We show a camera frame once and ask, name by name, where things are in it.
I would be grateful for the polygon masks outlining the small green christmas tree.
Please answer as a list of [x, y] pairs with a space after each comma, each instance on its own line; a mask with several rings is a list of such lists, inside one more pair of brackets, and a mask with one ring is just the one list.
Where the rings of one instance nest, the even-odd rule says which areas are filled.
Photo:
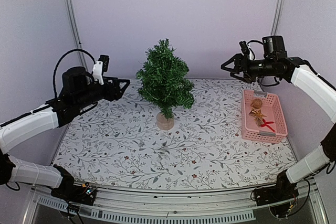
[[156, 124], [167, 131], [174, 126], [173, 109], [179, 106], [190, 109], [195, 103], [194, 84], [187, 79], [189, 68], [175, 55], [169, 39], [159, 40], [145, 54], [146, 61], [136, 73], [136, 78], [141, 81], [138, 93], [160, 109]]

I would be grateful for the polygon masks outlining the gold star tree topper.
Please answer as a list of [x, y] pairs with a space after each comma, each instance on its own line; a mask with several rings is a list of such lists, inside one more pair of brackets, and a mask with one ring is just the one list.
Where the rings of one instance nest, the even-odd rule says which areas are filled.
[[257, 119], [260, 119], [260, 120], [263, 120], [263, 118], [266, 117], [266, 115], [262, 114], [261, 109], [259, 110], [251, 109], [251, 111], [249, 112], [249, 115]]

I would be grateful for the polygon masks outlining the pink plastic basket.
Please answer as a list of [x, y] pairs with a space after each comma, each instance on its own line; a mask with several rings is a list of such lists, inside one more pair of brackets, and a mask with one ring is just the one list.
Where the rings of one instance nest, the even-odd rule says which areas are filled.
[[[270, 126], [275, 129], [275, 132], [272, 132], [267, 127], [258, 127], [255, 123], [255, 117], [249, 115], [249, 112], [252, 109], [250, 103], [256, 98], [262, 100], [261, 112], [266, 115], [263, 119], [274, 122], [274, 124], [271, 124]], [[282, 142], [287, 136], [288, 131], [285, 117], [283, 115], [279, 97], [276, 94], [245, 89], [241, 100], [241, 109], [242, 138], [251, 141], [277, 144]]]

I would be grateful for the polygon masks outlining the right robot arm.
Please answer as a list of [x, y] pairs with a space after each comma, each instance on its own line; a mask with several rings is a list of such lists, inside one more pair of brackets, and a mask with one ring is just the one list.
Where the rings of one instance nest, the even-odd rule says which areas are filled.
[[[311, 64], [299, 57], [288, 57], [282, 36], [263, 37], [264, 57], [253, 59], [248, 43], [239, 43], [241, 52], [222, 63], [220, 68], [230, 76], [245, 83], [259, 77], [275, 77], [302, 90], [335, 122], [335, 87], [318, 74]], [[277, 176], [277, 185], [271, 190], [276, 201], [291, 194], [292, 186], [302, 179], [335, 162], [335, 127], [329, 131], [320, 145], [298, 163]]]

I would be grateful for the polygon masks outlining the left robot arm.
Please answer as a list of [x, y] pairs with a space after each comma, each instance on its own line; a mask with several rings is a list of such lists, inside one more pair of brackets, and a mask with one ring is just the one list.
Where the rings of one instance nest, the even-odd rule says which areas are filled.
[[9, 156], [9, 151], [24, 141], [49, 130], [61, 128], [76, 117], [94, 109], [101, 100], [122, 98], [128, 79], [105, 77], [109, 56], [93, 61], [93, 69], [72, 67], [62, 74], [62, 89], [38, 108], [1, 123], [1, 184], [25, 183], [57, 190], [67, 200], [78, 195], [74, 178], [64, 168], [43, 166]]

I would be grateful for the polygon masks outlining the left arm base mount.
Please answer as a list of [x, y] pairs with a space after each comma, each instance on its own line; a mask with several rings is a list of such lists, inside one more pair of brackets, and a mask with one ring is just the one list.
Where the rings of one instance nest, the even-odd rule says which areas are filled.
[[75, 202], [83, 205], [93, 206], [96, 199], [96, 186], [88, 183], [81, 185], [60, 186], [51, 190], [53, 197], [64, 200], [65, 202]]

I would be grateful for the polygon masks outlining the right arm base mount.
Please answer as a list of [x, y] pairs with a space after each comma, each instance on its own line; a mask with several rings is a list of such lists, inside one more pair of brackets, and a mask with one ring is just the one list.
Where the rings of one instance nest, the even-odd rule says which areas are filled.
[[270, 207], [270, 212], [276, 218], [287, 218], [293, 213], [298, 202], [297, 183], [278, 181], [270, 187], [255, 188], [250, 198], [257, 206], [275, 204]]

